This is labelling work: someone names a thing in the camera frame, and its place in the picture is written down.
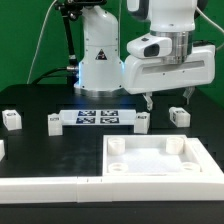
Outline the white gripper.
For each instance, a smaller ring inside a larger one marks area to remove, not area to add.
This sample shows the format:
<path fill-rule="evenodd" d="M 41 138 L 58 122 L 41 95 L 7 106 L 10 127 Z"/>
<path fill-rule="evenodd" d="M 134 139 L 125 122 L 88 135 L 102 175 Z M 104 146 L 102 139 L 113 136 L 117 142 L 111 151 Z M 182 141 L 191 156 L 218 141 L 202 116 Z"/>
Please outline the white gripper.
<path fill-rule="evenodd" d="M 186 103 L 195 87 L 209 84 L 215 77 L 215 46 L 194 47 L 181 64 L 165 64 L 161 58 L 138 59 L 128 56 L 125 60 L 123 87 L 130 94 L 143 93 L 147 110 L 153 109 L 152 93 L 187 87 L 183 93 Z"/>

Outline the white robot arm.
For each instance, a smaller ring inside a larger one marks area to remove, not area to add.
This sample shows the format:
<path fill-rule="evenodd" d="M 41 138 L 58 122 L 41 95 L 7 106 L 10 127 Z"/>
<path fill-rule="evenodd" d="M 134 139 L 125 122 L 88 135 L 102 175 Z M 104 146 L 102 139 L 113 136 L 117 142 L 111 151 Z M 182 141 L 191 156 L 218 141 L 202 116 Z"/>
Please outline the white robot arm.
<path fill-rule="evenodd" d="M 119 57 L 117 19 L 100 6 L 83 9 L 84 58 L 75 89 L 88 96 L 112 96 L 120 89 L 144 96 L 151 108 L 156 91 L 183 88 L 190 97 L 215 76 L 215 47 L 194 46 L 194 14 L 199 0 L 127 0 L 130 14 L 150 22 L 150 32 L 127 44 Z"/>

